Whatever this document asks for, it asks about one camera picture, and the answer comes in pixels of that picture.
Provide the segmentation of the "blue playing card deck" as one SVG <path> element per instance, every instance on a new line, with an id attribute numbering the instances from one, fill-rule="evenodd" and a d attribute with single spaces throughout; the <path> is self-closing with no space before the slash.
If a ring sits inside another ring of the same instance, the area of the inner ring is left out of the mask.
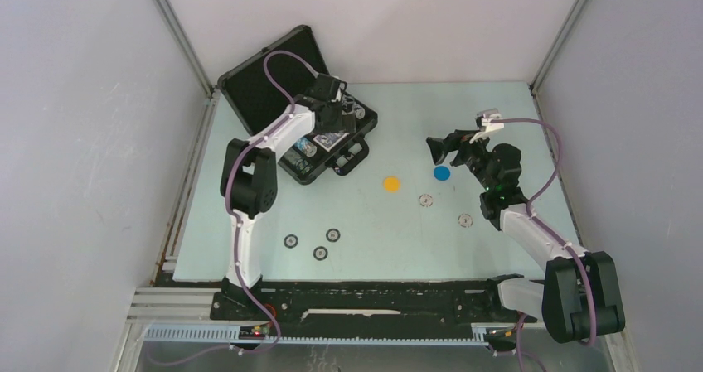
<path id="1" fill-rule="evenodd" d="M 322 133 L 313 138 L 313 141 L 322 147 L 326 152 L 330 152 L 338 143 L 344 140 L 349 133 Z"/>

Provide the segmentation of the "grey white poker chip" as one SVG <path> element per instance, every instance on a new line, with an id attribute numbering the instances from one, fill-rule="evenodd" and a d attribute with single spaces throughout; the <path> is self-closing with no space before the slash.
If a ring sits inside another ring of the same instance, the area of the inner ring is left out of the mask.
<path id="1" fill-rule="evenodd" d="M 423 207 L 430 207 L 434 204 L 434 198 L 430 194 L 422 194 L 419 197 L 419 204 Z"/>
<path id="2" fill-rule="evenodd" d="M 469 214 L 460 214 L 458 224 L 463 228 L 470 228 L 473 225 L 473 218 Z"/>

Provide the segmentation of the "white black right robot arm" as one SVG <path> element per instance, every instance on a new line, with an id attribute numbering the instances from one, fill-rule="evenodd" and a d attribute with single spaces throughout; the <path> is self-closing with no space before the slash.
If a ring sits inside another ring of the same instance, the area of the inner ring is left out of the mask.
<path id="1" fill-rule="evenodd" d="M 563 239 L 530 206 L 519 178 L 521 151 L 507 143 L 493 149 L 476 131 L 454 131 L 445 138 L 428 137 L 433 164 L 453 153 L 452 167 L 466 167 L 483 188 L 483 217 L 515 240 L 542 269 L 542 283 L 507 278 L 482 298 L 487 317 L 502 321 L 514 311 L 545 324 L 558 343 L 589 342 L 619 333 L 626 326 L 617 269 L 604 251 L 590 252 Z"/>

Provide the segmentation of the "blue round button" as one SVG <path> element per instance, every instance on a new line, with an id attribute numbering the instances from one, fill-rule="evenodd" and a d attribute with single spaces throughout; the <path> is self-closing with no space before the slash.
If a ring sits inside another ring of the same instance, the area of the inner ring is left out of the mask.
<path id="1" fill-rule="evenodd" d="M 436 166 L 433 169 L 433 176 L 437 181 L 447 181 L 451 177 L 451 171 L 446 166 Z"/>

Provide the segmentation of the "yellow round button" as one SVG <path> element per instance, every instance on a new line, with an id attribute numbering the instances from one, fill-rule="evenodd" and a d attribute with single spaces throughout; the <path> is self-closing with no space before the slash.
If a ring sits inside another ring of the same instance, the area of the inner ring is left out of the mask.
<path id="1" fill-rule="evenodd" d="M 385 191 L 395 193 L 401 188 L 400 180 L 395 176 L 388 176 L 382 182 Z"/>

